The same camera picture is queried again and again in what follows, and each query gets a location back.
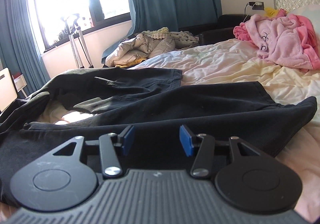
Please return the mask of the black ribbed trousers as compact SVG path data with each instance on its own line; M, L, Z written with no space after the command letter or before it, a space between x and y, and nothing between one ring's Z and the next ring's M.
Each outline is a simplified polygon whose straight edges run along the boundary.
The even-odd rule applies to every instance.
M9 183L18 170L78 135L96 140L133 125L135 143L121 160L125 168L188 169L178 140L181 125L222 141L238 136L276 156L316 111L315 97L280 104L258 82L177 87L100 114L49 101L34 119L10 116L1 122L1 201L15 205Z

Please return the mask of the pastel bed sheet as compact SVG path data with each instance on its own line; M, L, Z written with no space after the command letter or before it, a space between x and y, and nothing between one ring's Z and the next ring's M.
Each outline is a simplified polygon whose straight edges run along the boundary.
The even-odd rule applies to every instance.
M185 51L170 52L145 61L132 69L164 68L182 71L182 86L258 82L277 103L297 104L308 96L319 97L319 71L302 71L257 57L249 42L228 40ZM308 221L319 218L319 106L277 159L300 176L303 192L296 211Z

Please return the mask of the pink fleece robe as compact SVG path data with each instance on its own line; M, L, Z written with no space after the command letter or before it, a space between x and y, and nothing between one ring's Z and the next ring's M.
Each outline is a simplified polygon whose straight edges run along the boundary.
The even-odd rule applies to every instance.
M319 38L312 22L302 15L273 10L273 17L255 14L234 27L236 39L254 44L257 56L275 64L319 70Z

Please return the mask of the cream knitted blanket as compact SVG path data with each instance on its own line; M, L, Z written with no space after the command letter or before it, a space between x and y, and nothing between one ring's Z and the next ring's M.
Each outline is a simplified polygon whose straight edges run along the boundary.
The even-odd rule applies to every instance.
M171 38L175 42L176 49L190 48L199 45L199 38L191 34L189 31L170 32L168 27L158 30L146 30L143 33L152 39Z

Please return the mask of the black sofa bench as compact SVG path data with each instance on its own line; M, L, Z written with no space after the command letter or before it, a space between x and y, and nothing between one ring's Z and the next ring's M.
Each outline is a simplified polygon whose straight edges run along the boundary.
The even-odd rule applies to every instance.
M179 31L188 31L199 37L199 45L213 45L218 42L234 38L233 29L243 21L250 19L250 15L225 14L221 15L217 22L180 28Z

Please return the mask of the dark denim jeans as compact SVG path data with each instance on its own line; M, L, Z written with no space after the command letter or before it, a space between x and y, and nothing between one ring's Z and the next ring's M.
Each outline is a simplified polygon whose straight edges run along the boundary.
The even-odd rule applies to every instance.
M180 86L179 69L98 68L74 69L52 78L27 99L15 100L2 114L38 117L49 101L58 101L66 110L100 114Z

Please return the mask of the teal left curtain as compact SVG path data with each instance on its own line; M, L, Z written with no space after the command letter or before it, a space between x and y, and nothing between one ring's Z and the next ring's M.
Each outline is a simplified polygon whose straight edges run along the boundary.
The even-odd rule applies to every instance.
M27 0L1 0L1 63L11 73L23 74L28 95L50 80L36 44Z

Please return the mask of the beige puffer jacket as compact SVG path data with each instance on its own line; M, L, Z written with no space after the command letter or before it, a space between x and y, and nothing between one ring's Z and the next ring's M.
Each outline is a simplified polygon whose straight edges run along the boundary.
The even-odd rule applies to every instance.
M120 43L105 59L105 65L115 67L115 65L125 64L138 58L148 59L173 51L174 48L175 42L171 38L158 40L140 33L135 38Z

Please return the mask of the yellow garment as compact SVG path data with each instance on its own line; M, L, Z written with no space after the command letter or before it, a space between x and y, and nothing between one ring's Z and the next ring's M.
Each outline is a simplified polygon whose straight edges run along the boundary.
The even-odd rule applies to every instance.
M138 65L144 61L146 61L147 58L138 58L138 59L135 59L134 61L131 61L131 62L128 62L128 63L125 63L125 64L118 64L118 65L115 65L115 67L118 67L118 68L130 68L130 67L134 67L135 65Z

